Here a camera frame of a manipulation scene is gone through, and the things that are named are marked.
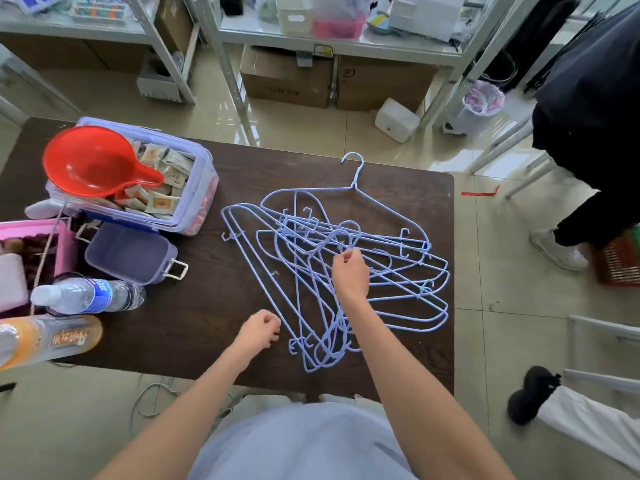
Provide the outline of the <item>person's right hand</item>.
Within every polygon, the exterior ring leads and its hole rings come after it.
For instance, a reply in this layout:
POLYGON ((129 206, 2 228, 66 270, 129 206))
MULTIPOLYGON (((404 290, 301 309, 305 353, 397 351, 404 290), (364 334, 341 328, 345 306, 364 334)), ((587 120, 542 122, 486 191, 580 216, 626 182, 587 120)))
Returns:
POLYGON ((334 293, 344 309, 354 303, 364 303, 369 293, 370 268, 332 270, 332 282, 334 293))

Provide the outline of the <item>blue wire clothes hanger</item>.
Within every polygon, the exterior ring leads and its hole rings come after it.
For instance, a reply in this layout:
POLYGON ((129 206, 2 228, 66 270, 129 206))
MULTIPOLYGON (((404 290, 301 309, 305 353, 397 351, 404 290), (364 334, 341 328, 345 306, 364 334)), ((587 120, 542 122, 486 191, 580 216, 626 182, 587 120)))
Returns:
POLYGON ((295 225, 255 232, 257 257, 269 274, 269 300, 290 334, 287 348, 305 372, 329 369, 358 352, 353 328, 333 284, 332 258, 359 238, 348 229, 320 231, 295 225))

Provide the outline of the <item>person's light blue shirt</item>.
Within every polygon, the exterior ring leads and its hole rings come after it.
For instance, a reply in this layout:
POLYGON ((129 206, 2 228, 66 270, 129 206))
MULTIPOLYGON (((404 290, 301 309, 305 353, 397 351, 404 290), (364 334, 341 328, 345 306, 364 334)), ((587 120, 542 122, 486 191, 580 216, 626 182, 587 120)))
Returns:
POLYGON ((418 480, 386 419, 345 403, 293 404, 214 434, 188 480, 418 480))

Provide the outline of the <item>white plastic canister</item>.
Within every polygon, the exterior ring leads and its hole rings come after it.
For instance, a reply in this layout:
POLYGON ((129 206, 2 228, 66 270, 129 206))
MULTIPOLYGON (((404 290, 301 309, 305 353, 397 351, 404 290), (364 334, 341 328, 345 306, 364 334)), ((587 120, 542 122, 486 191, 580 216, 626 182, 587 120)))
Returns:
POLYGON ((386 99, 374 119, 375 128, 397 143, 405 143, 415 133, 420 117, 392 98, 386 99))

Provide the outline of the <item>lavender plastic storage box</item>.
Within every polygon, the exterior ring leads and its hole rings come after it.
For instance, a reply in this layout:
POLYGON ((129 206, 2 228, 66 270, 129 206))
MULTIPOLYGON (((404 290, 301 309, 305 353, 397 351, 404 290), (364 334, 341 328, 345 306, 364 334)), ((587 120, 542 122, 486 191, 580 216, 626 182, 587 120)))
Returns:
POLYGON ((89 117, 81 118, 76 124, 76 126, 89 125, 114 130, 126 139, 132 137, 143 143, 167 145, 179 152, 195 157, 195 165, 174 215, 170 219, 158 219, 138 216, 122 210, 108 209, 94 204, 93 200, 96 198, 73 196, 60 190, 48 180, 46 190, 50 198, 66 201, 68 202, 68 210, 75 209, 85 212, 87 217, 99 219, 103 222, 114 222, 135 228, 144 228, 153 232, 172 232, 187 236, 196 235, 201 229, 211 207, 219 181, 210 151, 194 141, 135 125, 89 117))

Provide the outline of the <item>clear water bottle blue label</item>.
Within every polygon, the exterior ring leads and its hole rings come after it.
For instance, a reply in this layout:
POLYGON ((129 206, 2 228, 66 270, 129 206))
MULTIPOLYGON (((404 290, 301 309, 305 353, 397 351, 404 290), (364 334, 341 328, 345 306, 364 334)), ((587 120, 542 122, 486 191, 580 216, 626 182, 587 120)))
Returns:
POLYGON ((30 302, 51 315, 71 316, 126 312, 140 307, 146 291, 139 285, 121 280, 72 277, 37 286, 30 302))

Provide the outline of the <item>pink tub with clear bag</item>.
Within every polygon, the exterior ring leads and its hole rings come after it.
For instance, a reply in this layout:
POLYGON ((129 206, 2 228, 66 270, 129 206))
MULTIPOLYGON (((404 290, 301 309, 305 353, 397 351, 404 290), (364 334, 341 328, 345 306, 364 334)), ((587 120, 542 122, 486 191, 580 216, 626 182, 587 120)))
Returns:
POLYGON ((312 33, 322 39, 358 39, 373 0, 309 0, 312 33))

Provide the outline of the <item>white plastic bin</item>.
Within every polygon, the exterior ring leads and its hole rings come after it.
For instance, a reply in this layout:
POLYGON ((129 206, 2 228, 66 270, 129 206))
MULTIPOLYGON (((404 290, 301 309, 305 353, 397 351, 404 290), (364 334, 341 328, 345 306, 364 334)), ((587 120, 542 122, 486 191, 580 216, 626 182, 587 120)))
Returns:
POLYGON ((310 34, 312 14, 310 0, 276 0, 280 31, 285 34, 310 34))

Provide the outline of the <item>white appliance box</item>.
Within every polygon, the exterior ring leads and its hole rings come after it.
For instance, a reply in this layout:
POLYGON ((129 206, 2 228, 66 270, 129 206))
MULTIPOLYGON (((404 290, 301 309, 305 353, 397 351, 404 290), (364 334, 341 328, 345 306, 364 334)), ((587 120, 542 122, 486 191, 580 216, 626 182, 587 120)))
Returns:
POLYGON ((466 0, 393 0, 391 29, 447 42, 458 32, 466 0))

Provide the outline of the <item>heap of brown dried fruits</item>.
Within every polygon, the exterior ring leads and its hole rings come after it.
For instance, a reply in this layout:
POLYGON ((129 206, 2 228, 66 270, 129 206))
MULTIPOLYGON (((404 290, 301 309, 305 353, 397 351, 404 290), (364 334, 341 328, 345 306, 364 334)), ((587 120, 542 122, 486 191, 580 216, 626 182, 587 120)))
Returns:
MULTIPOLYGON (((45 255, 44 250, 48 242, 48 234, 37 234, 34 236, 14 237, 0 240, 0 247, 4 254, 15 253, 22 257, 28 291, 32 291, 35 287, 35 279, 39 269, 42 257, 45 255)), ((52 241, 47 254, 45 255, 44 265, 40 272, 38 284, 47 285, 53 282, 56 275, 55 262, 57 250, 58 236, 53 235, 52 241)))

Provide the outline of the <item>white open cardboard box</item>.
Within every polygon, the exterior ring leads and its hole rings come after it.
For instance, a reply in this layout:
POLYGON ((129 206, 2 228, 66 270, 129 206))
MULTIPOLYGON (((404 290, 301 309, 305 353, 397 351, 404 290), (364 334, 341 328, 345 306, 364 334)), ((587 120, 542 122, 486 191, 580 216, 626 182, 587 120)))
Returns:
POLYGON ((141 96, 169 102, 182 102, 178 86, 162 60, 151 50, 146 51, 143 56, 137 85, 141 96))

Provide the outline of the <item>red plastic basket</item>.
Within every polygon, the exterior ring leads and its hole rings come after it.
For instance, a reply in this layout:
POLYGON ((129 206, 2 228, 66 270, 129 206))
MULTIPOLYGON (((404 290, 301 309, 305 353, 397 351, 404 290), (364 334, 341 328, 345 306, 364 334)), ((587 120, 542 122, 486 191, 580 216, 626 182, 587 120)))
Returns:
POLYGON ((625 231, 602 250, 592 248, 592 252, 597 282, 640 288, 640 225, 625 231))

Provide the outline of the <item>tall brown cardboard box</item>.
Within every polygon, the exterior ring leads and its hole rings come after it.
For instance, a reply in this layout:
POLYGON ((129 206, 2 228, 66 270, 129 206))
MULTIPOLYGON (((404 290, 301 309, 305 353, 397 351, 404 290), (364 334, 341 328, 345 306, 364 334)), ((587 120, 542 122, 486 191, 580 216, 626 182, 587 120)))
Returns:
POLYGON ((171 54, 187 54, 194 24, 183 0, 160 0, 154 24, 171 54))

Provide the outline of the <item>grey metal shelf rack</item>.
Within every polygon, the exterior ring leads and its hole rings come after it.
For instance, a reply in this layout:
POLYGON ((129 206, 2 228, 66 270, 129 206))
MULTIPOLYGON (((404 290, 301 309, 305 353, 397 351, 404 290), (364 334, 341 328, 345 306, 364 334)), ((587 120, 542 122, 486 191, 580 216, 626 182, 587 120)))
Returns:
POLYGON ((189 85, 195 49, 201 37, 195 0, 182 0, 193 23, 182 67, 178 67, 155 26, 157 8, 154 9, 154 15, 150 16, 141 0, 121 1, 126 9, 126 15, 121 22, 83 20, 81 17, 59 13, 27 15, 21 8, 0 7, 0 33, 147 45, 154 49, 177 86, 180 94, 177 101, 190 105, 196 104, 195 94, 189 85))

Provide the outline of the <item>colourful toy tray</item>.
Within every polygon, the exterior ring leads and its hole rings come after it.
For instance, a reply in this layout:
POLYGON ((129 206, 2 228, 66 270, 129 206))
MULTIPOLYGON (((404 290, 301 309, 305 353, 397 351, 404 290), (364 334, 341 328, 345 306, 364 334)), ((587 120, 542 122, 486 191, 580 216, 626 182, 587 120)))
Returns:
POLYGON ((78 22, 123 24, 129 15, 129 6, 119 0, 74 0, 68 15, 78 22))

